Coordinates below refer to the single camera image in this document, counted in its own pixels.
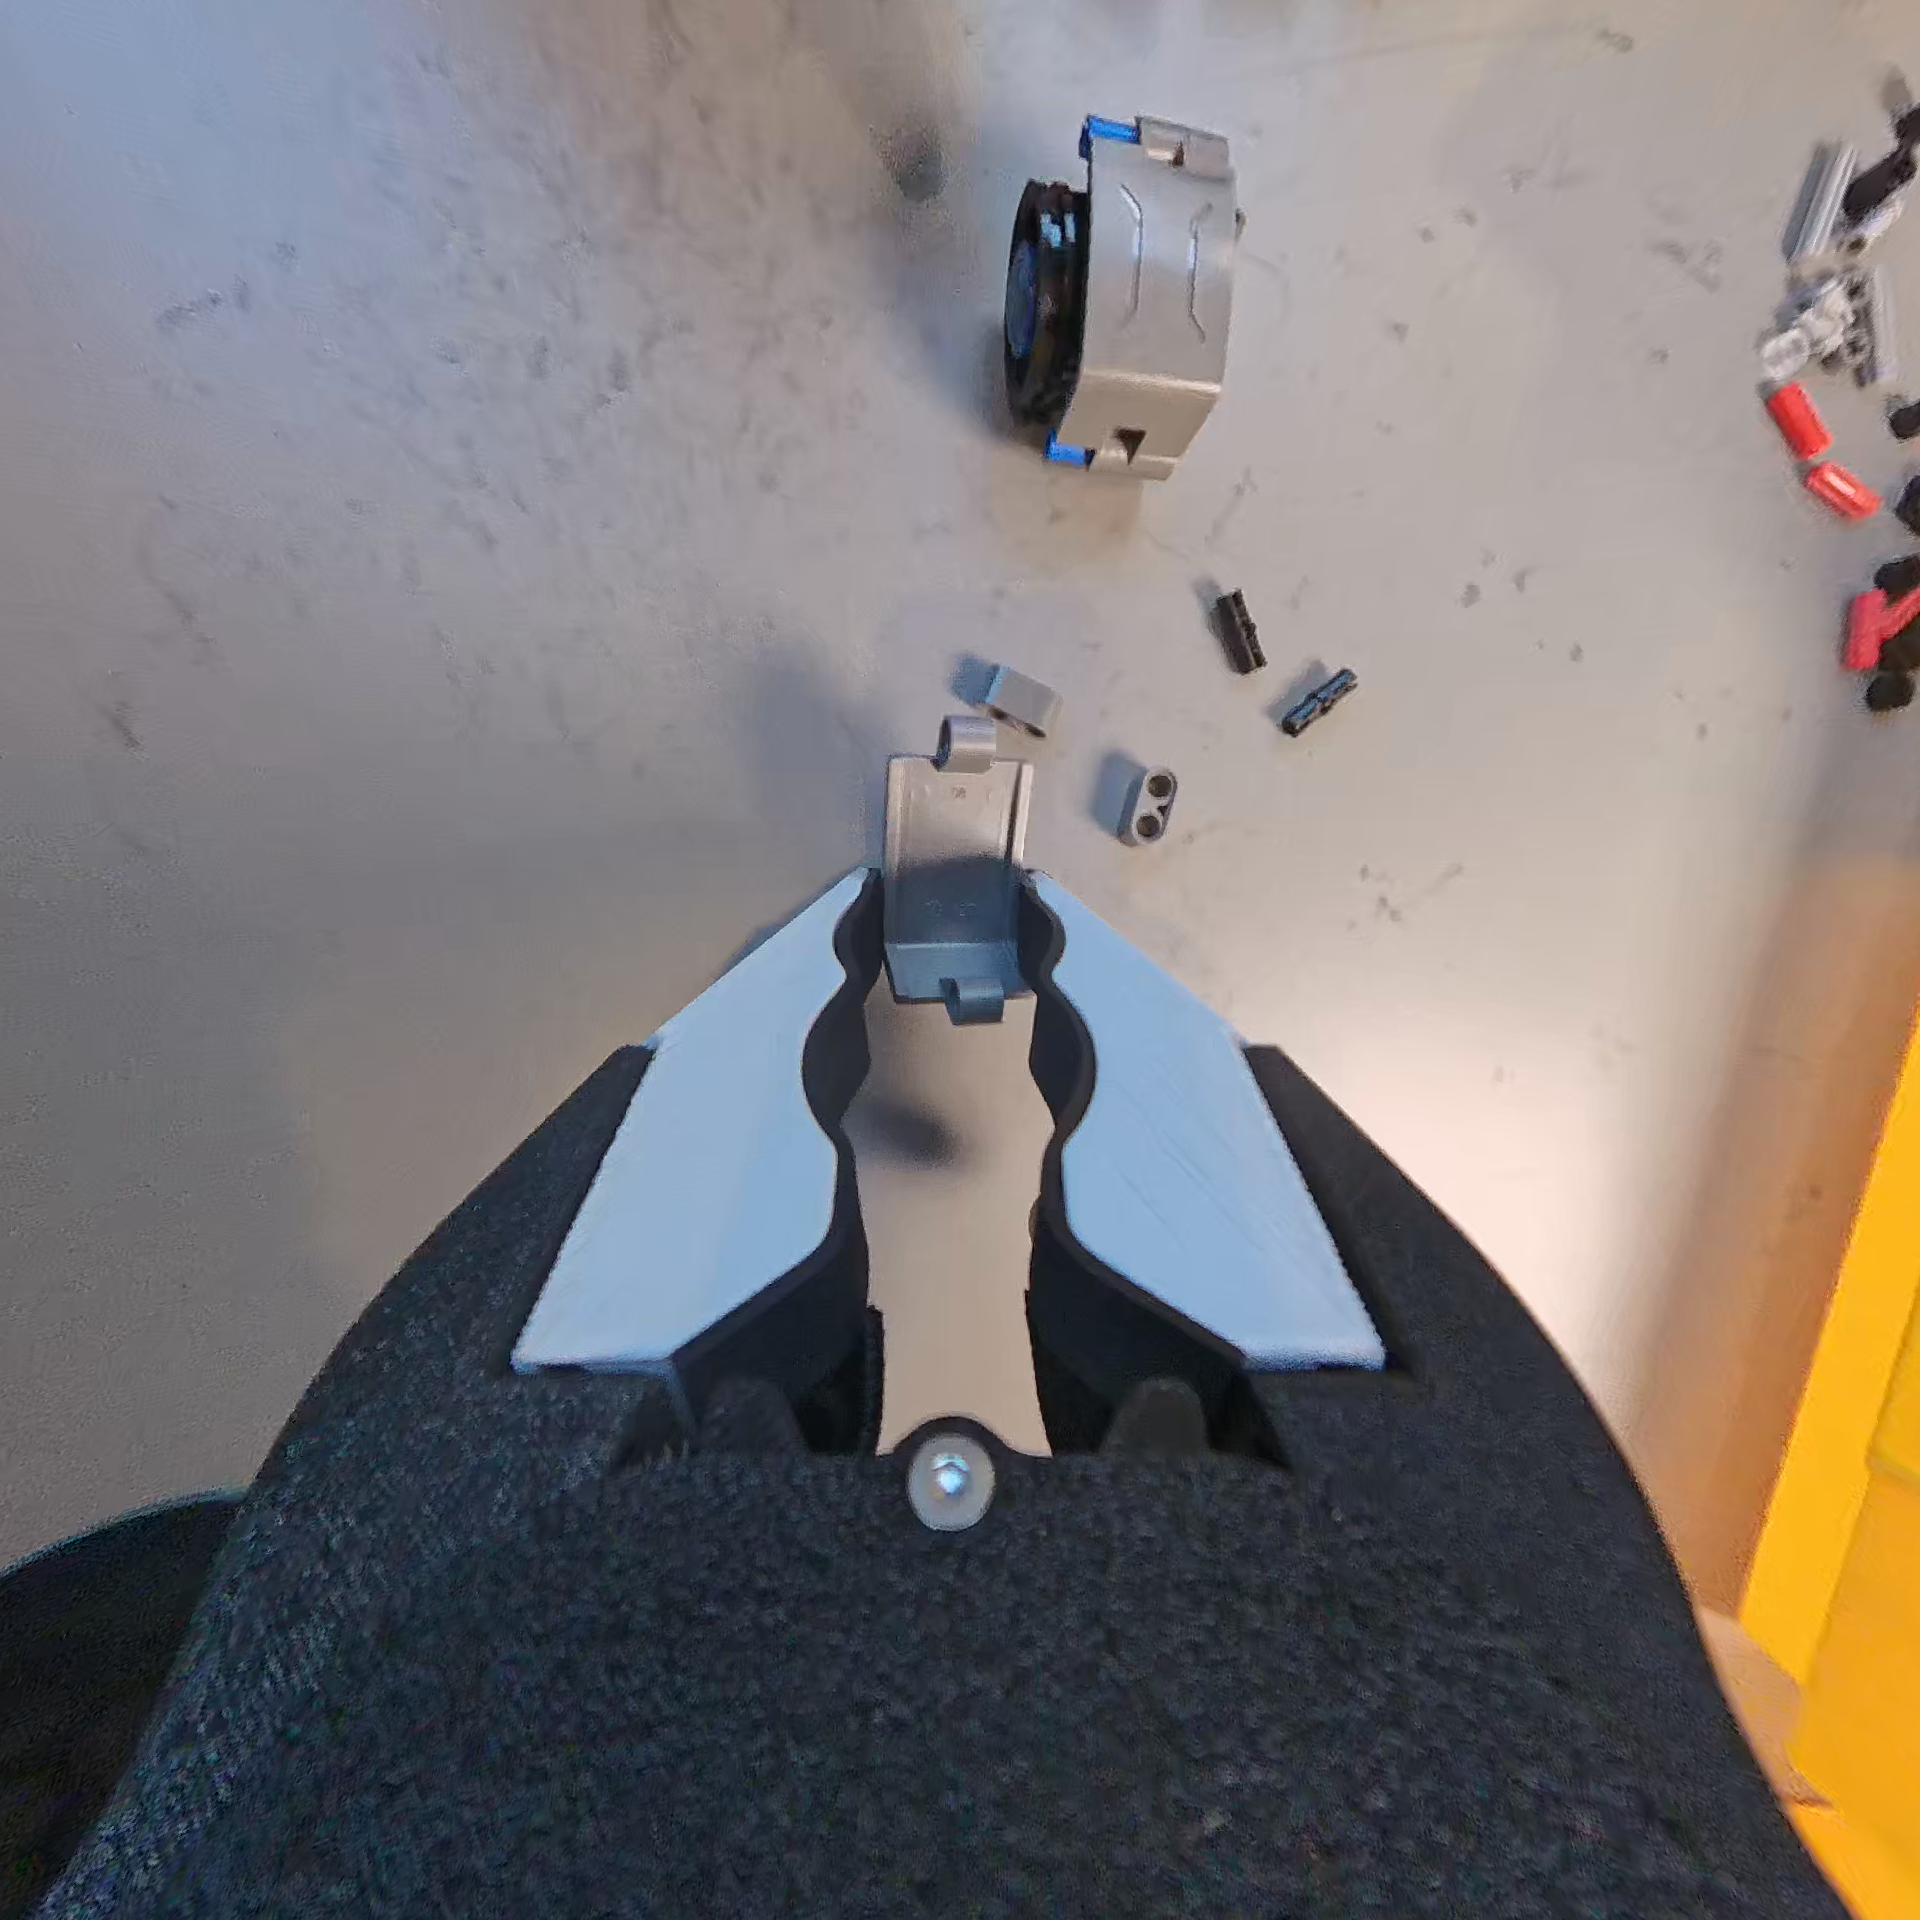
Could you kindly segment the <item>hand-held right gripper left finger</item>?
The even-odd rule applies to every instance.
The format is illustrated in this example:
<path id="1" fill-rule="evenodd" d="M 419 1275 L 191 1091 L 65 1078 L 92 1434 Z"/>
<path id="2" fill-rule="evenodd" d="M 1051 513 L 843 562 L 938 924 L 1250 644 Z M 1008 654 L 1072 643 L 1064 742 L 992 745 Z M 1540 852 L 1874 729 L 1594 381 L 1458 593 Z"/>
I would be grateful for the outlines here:
<path id="1" fill-rule="evenodd" d="M 661 1373 L 833 1226 L 804 1050 L 851 985 L 855 868 L 648 1041 L 648 1063 L 512 1348 L 520 1373 Z"/>

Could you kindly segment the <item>pile of small brick pins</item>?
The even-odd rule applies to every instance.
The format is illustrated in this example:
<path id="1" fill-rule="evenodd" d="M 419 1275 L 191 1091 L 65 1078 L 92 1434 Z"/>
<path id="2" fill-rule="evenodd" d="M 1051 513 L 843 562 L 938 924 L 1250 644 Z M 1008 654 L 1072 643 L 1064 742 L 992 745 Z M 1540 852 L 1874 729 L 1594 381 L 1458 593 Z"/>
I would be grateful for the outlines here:
<path id="1" fill-rule="evenodd" d="M 1847 525 L 1893 530 L 1905 541 L 1840 614 L 1837 666 L 1874 721 L 1916 710 L 1919 690 L 1919 398 L 1905 379 L 1889 236 L 1919 181 L 1916 84 L 1890 66 L 1879 82 L 1887 148 L 1821 140 L 1792 194 L 1784 227 L 1784 292 L 1755 340 L 1757 396 L 1799 489 Z M 1837 453 L 1813 386 L 1842 377 L 1879 404 L 1906 457 L 1896 487 L 1873 485 Z"/>

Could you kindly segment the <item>grey black wheel assembly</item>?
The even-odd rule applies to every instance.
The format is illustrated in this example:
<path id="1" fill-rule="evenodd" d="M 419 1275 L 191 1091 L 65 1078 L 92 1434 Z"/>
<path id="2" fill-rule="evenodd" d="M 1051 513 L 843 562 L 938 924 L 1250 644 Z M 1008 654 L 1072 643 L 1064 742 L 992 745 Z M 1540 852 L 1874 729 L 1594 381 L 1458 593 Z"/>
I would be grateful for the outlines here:
<path id="1" fill-rule="evenodd" d="M 1025 186 L 1005 259 L 1001 385 L 1050 465 L 1168 481 L 1229 357 L 1243 218 L 1225 135 L 1091 114 L 1083 181 Z"/>

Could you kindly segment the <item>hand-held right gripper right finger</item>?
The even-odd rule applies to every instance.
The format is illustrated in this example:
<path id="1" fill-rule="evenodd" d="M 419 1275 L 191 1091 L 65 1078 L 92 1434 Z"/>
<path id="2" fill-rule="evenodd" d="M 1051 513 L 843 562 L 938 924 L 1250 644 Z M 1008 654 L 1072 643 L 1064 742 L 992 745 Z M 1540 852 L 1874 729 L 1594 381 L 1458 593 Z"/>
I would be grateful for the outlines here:
<path id="1" fill-rule="evenodd" d="M 1385 1367 L 1385 1343 L 1241 1036 L 1050 875 L 1050 980 L 1092 1087 L 1064 1141 L 1072 1241 L 1260 1373 Z"/>

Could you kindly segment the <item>yellow bin with divider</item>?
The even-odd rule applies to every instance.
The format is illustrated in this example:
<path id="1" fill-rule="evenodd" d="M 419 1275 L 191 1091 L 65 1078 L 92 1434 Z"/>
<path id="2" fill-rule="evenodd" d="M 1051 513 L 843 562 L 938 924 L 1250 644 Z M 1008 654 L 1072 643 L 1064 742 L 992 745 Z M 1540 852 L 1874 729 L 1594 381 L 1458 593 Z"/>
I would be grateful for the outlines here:
<path id="1" fill-rule="evenodd" d="M 1919 1038 L 1740 1604 L 1796 1686 L 1789 1810 L 1851 1916 L 1919 1916 Z"/>

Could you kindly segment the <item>grey desk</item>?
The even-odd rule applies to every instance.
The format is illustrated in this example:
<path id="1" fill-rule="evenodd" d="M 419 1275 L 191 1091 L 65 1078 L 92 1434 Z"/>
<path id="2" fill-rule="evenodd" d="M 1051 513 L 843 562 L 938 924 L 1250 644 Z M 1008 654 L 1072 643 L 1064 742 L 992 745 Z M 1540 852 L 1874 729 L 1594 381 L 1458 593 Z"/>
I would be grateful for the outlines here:
<path id="1" fill-rule="evenodd" d="M 1755 366 L 1890 66 L 1916 4 L 4 4 L 4 1554 L 245 1489 L 39 1911 L 1844 1916 L 1697 1604 L 1916 991 L 1836 658 L 1899 535 Z M 1240 183 L 1162 482 L 1001 385 L 1091 114 Z M 1064 698 L 996 1023 L 883 965 L 964 655 Z M 825 1241 L 515 1372 L 648 1041 L 855 868 Z M 1383 1370 L 1072 1241 L 1033 875 L 1237 1028 Z"/>

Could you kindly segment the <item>grey curved brick panel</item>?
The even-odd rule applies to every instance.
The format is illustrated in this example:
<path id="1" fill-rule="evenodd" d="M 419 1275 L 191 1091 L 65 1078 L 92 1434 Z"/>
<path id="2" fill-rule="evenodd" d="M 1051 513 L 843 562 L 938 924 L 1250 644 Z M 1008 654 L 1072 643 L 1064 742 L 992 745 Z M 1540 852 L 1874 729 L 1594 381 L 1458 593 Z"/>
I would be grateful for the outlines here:
<path id="1" fill-rule="evenodd" d="M 888 762 L 883 965 L 899 1003 L 996 1023 L 1029 995 L 1018 898 L 1032 801 L 1033 766 L 1001 755 L 986 716 L 951 714 L 936 755 Z"/>

